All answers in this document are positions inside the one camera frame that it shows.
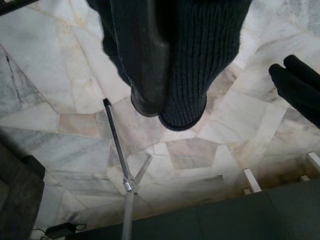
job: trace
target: charger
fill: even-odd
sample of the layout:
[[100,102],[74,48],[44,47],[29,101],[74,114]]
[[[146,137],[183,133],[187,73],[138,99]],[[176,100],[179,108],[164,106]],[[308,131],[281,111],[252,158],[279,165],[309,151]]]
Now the charger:
[[77,225],[66,222],[57,226],[51,226],[45,231],[45,235],[50,239],[58,239],[75,234]]

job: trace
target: ribbed knit cuff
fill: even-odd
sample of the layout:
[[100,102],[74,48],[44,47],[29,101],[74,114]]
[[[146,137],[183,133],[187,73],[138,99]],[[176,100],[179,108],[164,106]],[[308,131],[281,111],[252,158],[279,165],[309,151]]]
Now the ribbed knit cuff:
[[251,1],[178,1],[170,89],[159,116],[168,129],[187,130],[201,118],[212,81],[238,53]]

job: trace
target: silver tripod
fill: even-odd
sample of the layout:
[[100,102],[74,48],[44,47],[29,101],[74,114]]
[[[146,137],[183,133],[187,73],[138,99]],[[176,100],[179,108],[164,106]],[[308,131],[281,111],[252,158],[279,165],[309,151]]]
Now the silver tripod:
[[112,136],[114,139],[116,151],[118,153],[121,168],[123,171],[123,186],[126,189],[126,196],[125,196],[125,209],[124,209],[124,218],[123,218],[123,228],[122,228],[122,240],[130,240],[131,233],[132,233],[132,217],[133,217],[133,208],[134,208],[134,200],[135,195],[138,194],[139,183],[144,176],[152,157],[149,156],[148,159],[143,163],[142,167],[140,168],[137,175],[134,177],[132,176],[129,165],[127,160],[124,158],[120,142],[117,135],[117,130],[115,127],[115,123],[111,113],[111,103],[106,98],[103,100],[103,104],[105,107],[106,115],[109,120]]

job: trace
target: dark knit fabric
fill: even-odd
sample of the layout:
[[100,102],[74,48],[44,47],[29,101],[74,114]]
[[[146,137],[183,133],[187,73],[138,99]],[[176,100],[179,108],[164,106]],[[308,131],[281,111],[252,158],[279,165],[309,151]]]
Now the dark knit fabric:
[[101,19],[102,29],[103,29],[103,40],[102,46],[104,52],[109,56],[109,59],[116,66],[118,73],[122,80],[131,86],[126,71],[121,64],[120,57],[118,54],[116,33],[114,29],[114,22],[112,19],[111,3],[110,0],[87,0],[89,6],[96,10]]
[[174,131],[191,128],[206,107],[215,77],[235,58],[251,0],[179,0],[177,39],[165,109],[159,116]]

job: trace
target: black glove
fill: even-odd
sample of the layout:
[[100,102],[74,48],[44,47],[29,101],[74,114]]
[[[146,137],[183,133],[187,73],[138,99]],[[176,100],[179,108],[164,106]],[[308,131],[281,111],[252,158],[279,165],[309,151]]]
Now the black glove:
[[287,56],[283,64],[286,68],[278,64],[269,68],[278,94],[320,128],[320,75],[295,55]]

